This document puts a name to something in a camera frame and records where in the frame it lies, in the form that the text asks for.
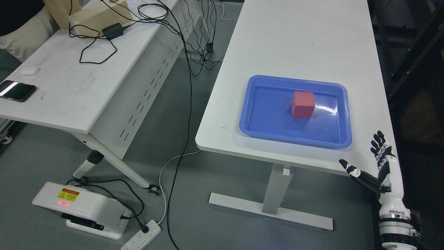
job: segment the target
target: white device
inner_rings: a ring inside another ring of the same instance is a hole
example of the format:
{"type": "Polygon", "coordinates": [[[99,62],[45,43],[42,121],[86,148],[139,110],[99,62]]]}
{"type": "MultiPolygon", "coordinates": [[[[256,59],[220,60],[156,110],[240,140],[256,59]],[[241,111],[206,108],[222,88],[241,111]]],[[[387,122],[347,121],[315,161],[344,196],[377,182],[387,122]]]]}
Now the white device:
{"type": "Polygon", "coordinates": [[[119,239],[122,237],[131,211],[115,199],[70,186],[46,182],[33,205],[62,213],[68,227],[92,234],[119,239]]]}
{"type": "Polygon", "coordinates": [[[22,70],[20,71],[20,74],[22,74],[22,76],[30,77],[37,74],[37,71],[39,71],[38,67],[28,66],[28,67],[23,67],[22,70]]]}
{"type": "Polygon", "coordinates": [[[120,250],[142,250],[162,231],[154,220],[148,222],[147,227],[150,229],[147,233],[139,230],[120,250]]]}

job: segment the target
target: smartphone screen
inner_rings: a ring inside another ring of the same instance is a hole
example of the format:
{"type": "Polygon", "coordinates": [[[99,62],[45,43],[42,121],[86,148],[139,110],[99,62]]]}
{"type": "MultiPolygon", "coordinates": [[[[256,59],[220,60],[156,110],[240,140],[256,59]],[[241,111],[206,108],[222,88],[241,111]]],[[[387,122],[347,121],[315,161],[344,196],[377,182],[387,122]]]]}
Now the smartphone screen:
{"type": "Polygon", "coordinates": [[[24,102],[37,87],[17,81],[6,80],[0,84],[0,97],[12,101],[24,102]]]}

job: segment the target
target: robotic hand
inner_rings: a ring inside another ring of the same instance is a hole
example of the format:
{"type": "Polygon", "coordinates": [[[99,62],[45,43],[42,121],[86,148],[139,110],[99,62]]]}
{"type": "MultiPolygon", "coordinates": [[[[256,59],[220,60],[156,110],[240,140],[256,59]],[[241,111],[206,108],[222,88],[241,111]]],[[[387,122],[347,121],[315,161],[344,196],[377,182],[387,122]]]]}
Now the robotic hand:
{"type": "Polygon", "coordinates": [[[392,153],[392,146],[381,131],[378,131],[373,138],[371,142],[373,147],[370,150],[378,164],[378,178],[356,168],[344,159],[340,159],[339,163],[354,180],[380,194],[379,230],[382,246],[388,250],[416,250],[420,234],[413,228],[410,210],[402,202],[404,188],[399,162],[392,153]]]}

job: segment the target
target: table stand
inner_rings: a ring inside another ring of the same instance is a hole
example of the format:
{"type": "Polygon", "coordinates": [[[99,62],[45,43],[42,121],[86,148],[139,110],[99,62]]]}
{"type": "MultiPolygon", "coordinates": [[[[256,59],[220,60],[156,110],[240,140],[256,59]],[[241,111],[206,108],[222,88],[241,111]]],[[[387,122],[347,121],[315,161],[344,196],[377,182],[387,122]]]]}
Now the table stand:
{"type": "MultiPolygon", "coordinates": [[[[72,133],[77,139],[82,141],[86,146],[88,146],[92,150],[97,150],[101,154],[103,154],[103,158],[111,163],[115,168],[117,168],[120,172],[128,176],[132,181],[134,181],[137,185],[142,188],[150,187],[150,183],[147,182],[144,178],[142,178],[138,173],[136,173],[133,169],[131,169],[127,164],[125,164],[117,155],[115,155],[112,151],[110,151],[105,145],[100,143],[90,134],[82,134],[82,133],[72,133]]],[[[82,166],[77,169],[77,171],[82,171],[82,166]]]]}
{"type": "Polygon", "coordinates": [[[325,230],[333,230],[333,219],[300,211],[279,207],[291,178],[294,167],[281,164],[273,164],[273,170],[268,182],[264,203],[252,202],[234,198],[222,194],[211,193],[208,203],[223,206],[254,214],[265,215],[289,222],[296,222],[308,226],[314,226],[325,230]]]}

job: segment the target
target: power strip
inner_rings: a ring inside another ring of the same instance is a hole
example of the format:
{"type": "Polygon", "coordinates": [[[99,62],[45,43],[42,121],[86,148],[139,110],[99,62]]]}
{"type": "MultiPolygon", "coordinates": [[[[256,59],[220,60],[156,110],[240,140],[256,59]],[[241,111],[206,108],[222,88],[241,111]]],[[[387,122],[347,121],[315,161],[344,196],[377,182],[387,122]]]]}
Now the power strip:
{"type": "Polygon", "coordinates": [[[148,222],[147,226],[150,229],[148,233],[139,230],[120,250],[142,250],[162,231],[154,220],[148,222]]]}

